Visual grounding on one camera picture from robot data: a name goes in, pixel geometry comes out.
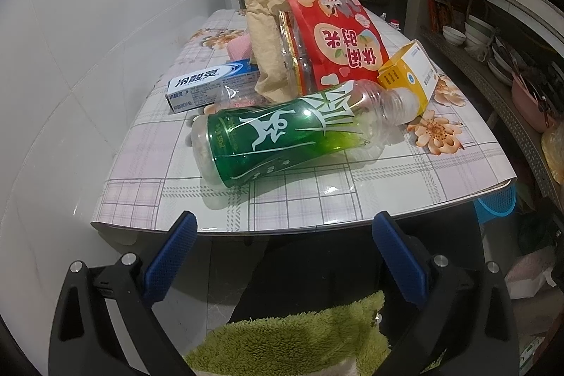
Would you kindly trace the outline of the yellow white medicine box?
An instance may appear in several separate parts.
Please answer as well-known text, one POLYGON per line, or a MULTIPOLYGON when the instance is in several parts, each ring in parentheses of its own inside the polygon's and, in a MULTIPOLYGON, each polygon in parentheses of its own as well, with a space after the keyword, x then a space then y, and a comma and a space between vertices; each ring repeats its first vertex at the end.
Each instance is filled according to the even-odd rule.
POLYGON ((418 40, 408 42, 379 69, 378 80, 384 89, 408 89, 417 96, 421 116, 435 92, 439 73, 418 40))

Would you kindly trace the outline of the green plastic bottle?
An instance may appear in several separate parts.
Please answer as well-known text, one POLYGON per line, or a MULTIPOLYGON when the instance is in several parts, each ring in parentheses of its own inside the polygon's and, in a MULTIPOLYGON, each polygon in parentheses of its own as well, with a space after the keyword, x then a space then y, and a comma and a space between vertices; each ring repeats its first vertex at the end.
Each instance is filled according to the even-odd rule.
POLYGON ((381 149, 419 109, 410 89, 349 80, 268 107, 199 116, 191 130, 193 155, 208 186, 232 188, 340 151, 381 149))

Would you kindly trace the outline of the green fuzzy sleeve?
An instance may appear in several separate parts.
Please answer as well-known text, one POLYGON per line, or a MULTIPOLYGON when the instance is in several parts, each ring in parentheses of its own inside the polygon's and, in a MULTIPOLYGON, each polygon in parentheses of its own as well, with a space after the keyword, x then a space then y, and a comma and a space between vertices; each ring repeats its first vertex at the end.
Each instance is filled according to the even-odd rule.
POLYGON ((185 356, 198 375, 372 375, 390 354, 378 291, 346 306, 227 323, 185 356))

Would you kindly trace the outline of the pink scouring sponge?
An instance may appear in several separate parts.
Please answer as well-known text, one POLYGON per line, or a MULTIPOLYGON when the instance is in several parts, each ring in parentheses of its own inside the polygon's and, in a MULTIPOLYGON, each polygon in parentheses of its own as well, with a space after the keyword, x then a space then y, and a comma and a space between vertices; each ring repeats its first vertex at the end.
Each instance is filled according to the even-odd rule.
POLYGON ((250 59, 252 54, 251 38, 239 36, 227 43, 227 54, 231 61, 250 59))

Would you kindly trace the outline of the white bowl stack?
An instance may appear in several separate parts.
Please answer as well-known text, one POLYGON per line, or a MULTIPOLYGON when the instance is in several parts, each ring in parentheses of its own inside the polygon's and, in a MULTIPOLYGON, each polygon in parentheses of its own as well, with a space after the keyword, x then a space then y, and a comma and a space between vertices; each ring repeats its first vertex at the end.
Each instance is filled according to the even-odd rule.
POLYGON ((493 42, 496 34, 495 27, 471 14, 466 18, 465 30, 467 37, 476 39, 487 46, 493 42))

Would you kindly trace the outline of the blue plastic trash basket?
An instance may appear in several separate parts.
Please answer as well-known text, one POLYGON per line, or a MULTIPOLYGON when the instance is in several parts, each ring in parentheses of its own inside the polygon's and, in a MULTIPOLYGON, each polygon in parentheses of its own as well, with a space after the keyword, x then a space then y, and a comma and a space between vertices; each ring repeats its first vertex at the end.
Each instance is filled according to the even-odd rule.
POLYGON ((509 216, 514 211, 516 202, 517 193, 514 184, 478 198, 473 201, 478 223, 482 225, 496 218, 509 216))

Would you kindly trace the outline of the brown paper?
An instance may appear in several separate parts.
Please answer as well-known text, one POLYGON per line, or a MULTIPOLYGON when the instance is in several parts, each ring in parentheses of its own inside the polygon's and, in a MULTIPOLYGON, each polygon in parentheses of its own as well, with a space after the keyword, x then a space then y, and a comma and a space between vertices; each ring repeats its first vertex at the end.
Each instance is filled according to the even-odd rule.
POLYGON ((290 4, 287 0, 244 1, 252 54, 259 69, 255 90, 271 103, 290 101, 297 92, 282 55, 278 16, 290 11, 290 4))

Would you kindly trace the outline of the blue white toothpaste box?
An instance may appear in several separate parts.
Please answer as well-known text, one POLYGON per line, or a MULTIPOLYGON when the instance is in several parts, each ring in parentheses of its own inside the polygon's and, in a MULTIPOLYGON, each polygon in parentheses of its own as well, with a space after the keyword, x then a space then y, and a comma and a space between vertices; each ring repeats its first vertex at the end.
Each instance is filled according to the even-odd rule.
POLYGON ((224 86, 253 90, 259 74, 258 66, 248 60, 195 70, 172 78, 165 97, 172 112, 185 112, 213 103, 224 86))

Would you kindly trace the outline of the red snack bag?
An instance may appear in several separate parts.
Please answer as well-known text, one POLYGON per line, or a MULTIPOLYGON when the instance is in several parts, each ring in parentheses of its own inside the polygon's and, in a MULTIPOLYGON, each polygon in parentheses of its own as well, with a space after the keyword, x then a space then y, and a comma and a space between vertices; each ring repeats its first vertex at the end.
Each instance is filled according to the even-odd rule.
POLYGON ((318 90, 347 80, 378 80, 389 55, 360 1, 287 1, 318 90))

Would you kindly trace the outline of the floral tablecloth table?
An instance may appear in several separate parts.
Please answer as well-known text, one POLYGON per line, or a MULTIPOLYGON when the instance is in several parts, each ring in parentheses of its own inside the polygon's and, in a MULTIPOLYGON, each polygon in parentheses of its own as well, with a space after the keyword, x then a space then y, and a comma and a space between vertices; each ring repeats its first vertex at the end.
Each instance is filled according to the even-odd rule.
POLYGON ((175 115, 164 97, 175 76, 227 62, 227 43, 247 27, 241 11, 215 11, 186 42, 139 110, 103 186, 92 224, 162 232, 190 211, 203 233, 278 232, 395 216, 473 201, 509 186, 515 171, 486 121, 468 101, 431 102, 434 126, 450 124, 462 146, 432 154, 416 134, 396 129, 381 153, 339 152, 273 172, 241 187, 209 188, 189 143, 192 112, 175 115))

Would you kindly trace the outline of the pink plastic basin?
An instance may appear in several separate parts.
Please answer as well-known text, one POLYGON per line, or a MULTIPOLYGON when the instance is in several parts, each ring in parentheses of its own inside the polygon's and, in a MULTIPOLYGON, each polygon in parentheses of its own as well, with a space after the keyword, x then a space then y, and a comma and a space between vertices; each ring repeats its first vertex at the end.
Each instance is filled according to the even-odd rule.
POLYGON ((513 73, 511 99, 517 111, 523 116, 523 119, 525 119, 536 132, 546 132, 554 124, 554 120, 551 116, 547 116, 544 112, 540 111, 537 100, 529 94, 526 86, 516 73, 513 73))

